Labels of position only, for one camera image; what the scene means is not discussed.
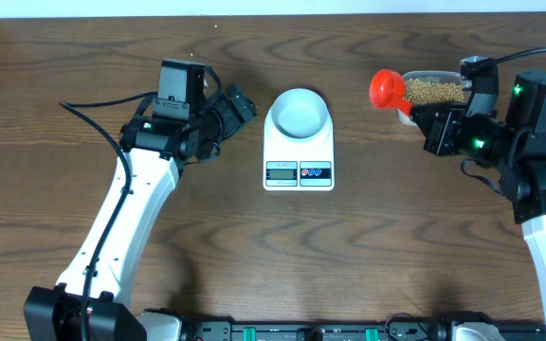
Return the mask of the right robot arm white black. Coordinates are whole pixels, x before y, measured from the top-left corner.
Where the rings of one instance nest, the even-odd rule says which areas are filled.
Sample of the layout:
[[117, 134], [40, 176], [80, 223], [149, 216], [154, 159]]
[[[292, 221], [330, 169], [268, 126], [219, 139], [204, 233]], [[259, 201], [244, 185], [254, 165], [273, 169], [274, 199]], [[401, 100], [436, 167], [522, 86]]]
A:
[[546, 325], [546, 71], [517, 74], [504, 121], [459, 103], [414, 106], [410, 116], [438, 156], [462, 154], [500, 174], [496, 192], [514, 210], [531, 253]]

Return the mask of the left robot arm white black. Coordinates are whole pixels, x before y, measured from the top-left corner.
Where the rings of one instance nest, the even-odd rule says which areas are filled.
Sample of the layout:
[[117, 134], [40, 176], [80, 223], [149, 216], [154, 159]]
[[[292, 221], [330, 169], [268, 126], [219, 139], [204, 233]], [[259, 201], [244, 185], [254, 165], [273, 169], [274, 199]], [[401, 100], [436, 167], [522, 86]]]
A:
[[33, 340], [190, 340], [180, 317], [163, 309], [130, 312], [137, 268], [156, 217], [192, 164], [219, 156], [222, 143], [257, 115], [235, 83], [223, 87], [213, 69], [162, 62], [158, 89], [114, 139], [109, 191], [82, 247], [52, 289], [35, 286], [24, 305]]

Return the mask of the red measuring scoop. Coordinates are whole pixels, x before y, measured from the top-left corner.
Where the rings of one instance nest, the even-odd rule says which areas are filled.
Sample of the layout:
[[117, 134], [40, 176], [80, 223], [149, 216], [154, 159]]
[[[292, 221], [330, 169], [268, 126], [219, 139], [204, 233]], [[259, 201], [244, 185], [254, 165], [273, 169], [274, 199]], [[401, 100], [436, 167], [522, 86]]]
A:
[[406, 85], [399, 73], [381, 69], [374, 74], [369, 97], [375, 109], [397, 109], [408, 117], [412, 104], [404, 98], [405, 93]]

